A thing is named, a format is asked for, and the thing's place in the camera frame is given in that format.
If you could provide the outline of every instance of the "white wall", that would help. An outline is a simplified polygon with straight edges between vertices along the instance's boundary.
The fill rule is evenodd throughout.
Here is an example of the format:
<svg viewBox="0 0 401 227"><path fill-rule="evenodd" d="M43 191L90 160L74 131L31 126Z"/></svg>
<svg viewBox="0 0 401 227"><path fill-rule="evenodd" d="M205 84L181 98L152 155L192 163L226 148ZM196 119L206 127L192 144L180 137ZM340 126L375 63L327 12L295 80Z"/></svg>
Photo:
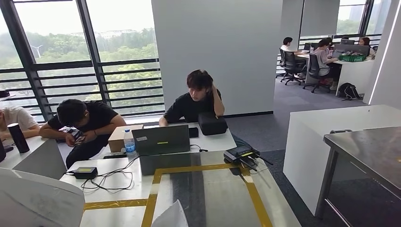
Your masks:
<svg viewBox="0 0 401 227"><path fill-rule="evenodd" d="M340 0L305 0L301 36L335 35Z"/></svg>
<svg viewBox="0 0 401 227"><path fill-rule="evenodd" d="M304 0L283 0L281 15L281 38L293 38L290 49L298 50Z"/></svg>
<svg viewBox="0 0 401 227"><path fill-rule="evenodd" d="M401 109L400 37L400 0L392 0L364 103Z"/></svg>
<svg viewBox="0 0 401 227"><path fill-rule="evenodd" d="M166 108L205 69L225 115L273 110L282 0L152 0Z"/></svg>

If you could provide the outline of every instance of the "gray carpet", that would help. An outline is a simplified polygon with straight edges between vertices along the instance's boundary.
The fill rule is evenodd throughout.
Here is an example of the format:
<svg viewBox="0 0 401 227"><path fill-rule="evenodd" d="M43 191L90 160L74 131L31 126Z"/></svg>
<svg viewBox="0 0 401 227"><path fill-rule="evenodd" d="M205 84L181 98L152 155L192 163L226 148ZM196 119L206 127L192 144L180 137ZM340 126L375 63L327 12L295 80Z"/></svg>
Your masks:
<svg viewBox="0 0 401 227"><path fill-rule="evenodd" d="M290 112L366 105L362 100L342 101L334 92L328 94L324 89L313 94L311 87L303 90L298 83L285 86L280 80L276 79L274 114L226 119L233 134L262 152L286 148Z"/></svg>
<svg viewBox="0 0 401 227"><path fill-rule="evenodd" d="M311 214L283 174L285 150L264 152L269 170L302 227L345 227L328 207L323 220ZM401 222L401 201L372 179L335 182L329 199L354 227L396 227Z"/></svg>

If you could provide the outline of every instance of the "green basket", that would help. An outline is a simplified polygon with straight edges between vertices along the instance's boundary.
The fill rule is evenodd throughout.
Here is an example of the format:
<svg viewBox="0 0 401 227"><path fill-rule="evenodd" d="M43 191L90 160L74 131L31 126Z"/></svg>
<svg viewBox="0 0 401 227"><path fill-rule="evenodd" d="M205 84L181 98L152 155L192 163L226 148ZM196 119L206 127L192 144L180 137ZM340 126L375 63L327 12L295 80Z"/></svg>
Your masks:
<svg viewBox="0 0 401 227"><path fill-rule="evenodd" d="M339 56L340 61L360 62L360 61L364 61L365 59L366 59L366 56L364 56L364 55L361 55L361 56L340 55Z"/></svg>

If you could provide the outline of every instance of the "black bag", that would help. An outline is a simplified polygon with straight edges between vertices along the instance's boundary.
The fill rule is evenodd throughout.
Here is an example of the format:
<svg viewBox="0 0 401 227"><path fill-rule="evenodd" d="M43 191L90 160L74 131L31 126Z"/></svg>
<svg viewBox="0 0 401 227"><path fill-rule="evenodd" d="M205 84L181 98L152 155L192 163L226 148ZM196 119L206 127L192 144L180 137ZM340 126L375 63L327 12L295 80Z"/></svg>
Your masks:
<svg viewBox="0 0 401 227"><path fill-rule="evenodd" d="M344 83L340 86L338 97L345 98L347 100L355 98L362 99L362 97L358 94L355 85L350 83Z"/></svg>
<svg viewBox="0 0 401 227"><path fill-rule="evenodd" d="M226 120L223 117L216 117L214 113L200 113L198 122L205 136L223 134L228 128Z"/></svg>

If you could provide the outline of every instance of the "black adapter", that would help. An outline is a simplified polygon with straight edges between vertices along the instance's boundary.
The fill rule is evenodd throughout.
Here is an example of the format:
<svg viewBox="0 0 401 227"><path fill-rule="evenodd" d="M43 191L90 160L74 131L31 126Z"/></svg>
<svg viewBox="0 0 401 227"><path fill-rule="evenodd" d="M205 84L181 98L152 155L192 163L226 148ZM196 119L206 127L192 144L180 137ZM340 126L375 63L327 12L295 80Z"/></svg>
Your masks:
<svg viewBox="0 0 401 227"><path fill-rule="evenodd" d="M72 171L75 178L80 180L94 179L97 176L96 167L79 167Z"/></svg>

